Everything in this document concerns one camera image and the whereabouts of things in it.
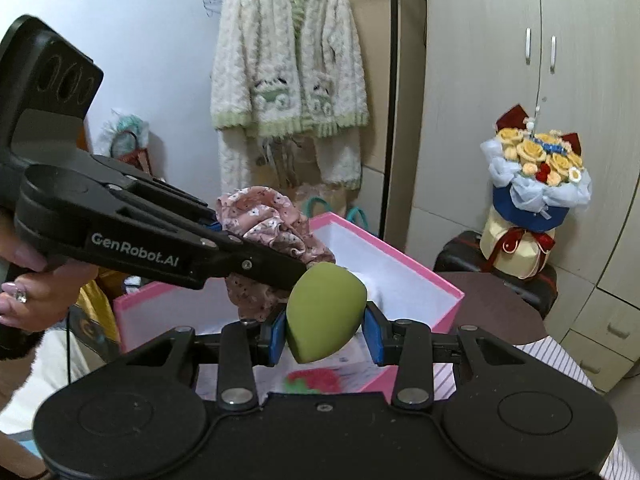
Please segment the striped fabric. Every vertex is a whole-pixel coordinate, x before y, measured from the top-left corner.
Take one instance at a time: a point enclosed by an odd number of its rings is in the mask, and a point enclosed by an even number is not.
[[[595,389],[578,363],[571,359],[569,354],[553,338],[547,337],[535,343],[517,346],[517,348],[568,375],[580,384],[584,384],[592,390]],[[433,386],[436,400],[447,399],[456,391],[451,364],[433,365]],[[616,440],[600,471],[600,476],[605,480],[640,480],[640,474],[636,471],[625,450],[622,449],[619,440]]]

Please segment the drawer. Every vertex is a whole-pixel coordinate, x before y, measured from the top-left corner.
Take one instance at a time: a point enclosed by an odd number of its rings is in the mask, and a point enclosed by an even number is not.
[[[571,329],[627,359],[640,358],[640,310],[597,288]]]
[[[612,389],[634,364],[573,330],[562,339],[562,348],[582,367],[593,386],[603,392]]]

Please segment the black bag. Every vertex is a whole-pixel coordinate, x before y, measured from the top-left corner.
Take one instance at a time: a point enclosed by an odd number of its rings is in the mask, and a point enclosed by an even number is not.
[[[486,259],[480,250],[480,236],[473,231],[464,231],[453,238],[438,254],[433,270],[435,272],[483,272],[486,268]],[[542,319],[545,319],[558,297],[556,270],[549,264],[526,280],[520,280],[495,268],[492,268],[491,273],[535,308]]]

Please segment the cabinet handle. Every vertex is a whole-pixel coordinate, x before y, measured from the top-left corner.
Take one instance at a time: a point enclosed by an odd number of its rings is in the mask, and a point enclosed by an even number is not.
[[[607,331],[611,332],[614,336],[619,337],[620,339],[626,339],[631,335],[631,332],[622,332],[622,330],[611,326],[611,323],[607,325]]]
[[[524,44],[524,59],[527,64],[531,64],[531,28],[527,29],[527,36]]]
[[[593,375],[599,374],[600,370],[602,370],[602,368],[594,368],[593,366],[586,365],[583,361],[580,361],[580,368],[582,368],[585,372],[592,373]]]
[[[556,73],[556,37],[551,37],[551,73]]]

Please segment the cardigan sleeve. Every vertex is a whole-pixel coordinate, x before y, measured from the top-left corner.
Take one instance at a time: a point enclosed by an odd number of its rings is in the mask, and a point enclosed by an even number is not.
[[[211,74],[211,119],[215,128],[248,126],[252,105],[244,56],[242,0],[224,0]]]
[[[349,0],[329,0],[325,40],[334,53],[334,111],[341,128],[369,123],[362,53]]]

